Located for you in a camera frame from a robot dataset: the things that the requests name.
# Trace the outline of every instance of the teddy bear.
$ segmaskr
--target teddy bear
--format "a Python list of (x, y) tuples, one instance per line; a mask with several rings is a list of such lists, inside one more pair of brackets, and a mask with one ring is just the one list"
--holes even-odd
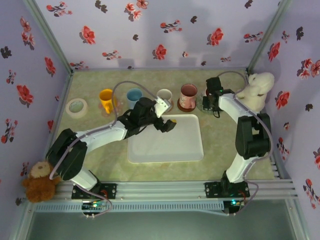
[(53, 167), (47, 161), (37, 162), (30, 170), (28, 178), (22, 181), (26, 188), (26, 197), (32, 203), (39, 203), (52, 199), (56, 192), (56, 185), (61, 181), (58, 176), (53, 180), (49, 175)]
[(236, 94), (239, 101), (250, 110), (259, 113), (265, 107), (267, 93), (275, 84), (275, 77), (269, 72), (249, 76), (248, 85)]

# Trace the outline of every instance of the beige table surface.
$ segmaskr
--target beige table surface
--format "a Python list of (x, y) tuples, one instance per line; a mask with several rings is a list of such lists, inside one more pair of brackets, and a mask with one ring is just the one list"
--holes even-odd
[[(174, 108), (168, 114), (184, 114), (177, 107), (180, 89), (183, 84), (192, 83), (198, 94), (206, 88), (206, 79), (215, 77), (223, 70), (114, 70), (76, 72), (67, 96), (69, 102), (75, 98), (84, 99), (88, 113), (80, 118), (71, 118), (64, 110), (58, 134), (70, 128), (84, 131), (100, 127), (114, 120), (114, 114), (102, 116), (99, 109), (99, 92), (113, 88), (117, 83), (129, 80), (140, 83), (156, 94), (160, 89), (169, 89), (173, 94)], [(244, 86), (243, 79), (228, 73), (220, 77), (225, 89), (237, 91)], [(126, 93), (136, 87), (127, 83), (120, 85), (115, 94), (123, 103), (120, 114), (128, 109)], [(101, 181), (196, 181), (219, 180), (230, 167), (236, 155), (236, 123), (225, 112), (220, 118), (202, 113), (196, 108), (192, 114), (199, 118), (204, 157), (197, 162), (171, 163), (130, 163), (127, 160), (128, 140), (112, 142), (90, 152), (84, 166)], [(268, 159), (257, 162), (247, 175), (248, 179), (273, 179), (274, 174)]]

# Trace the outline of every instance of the lavender wall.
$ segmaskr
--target lavender wall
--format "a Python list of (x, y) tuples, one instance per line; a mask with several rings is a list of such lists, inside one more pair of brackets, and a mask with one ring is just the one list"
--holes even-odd
[(319, 9), (319, 0), (293, 1), (254, 68), (275, 76), (266, 109), (315, 240), (320, 235)]
[(279, 0), (35, 2), (73, 68), (126, 69), (247, 67)]
[(68, 74), (22, 0), (1, 3), (0, 29), (0, 239), (7, 240)]

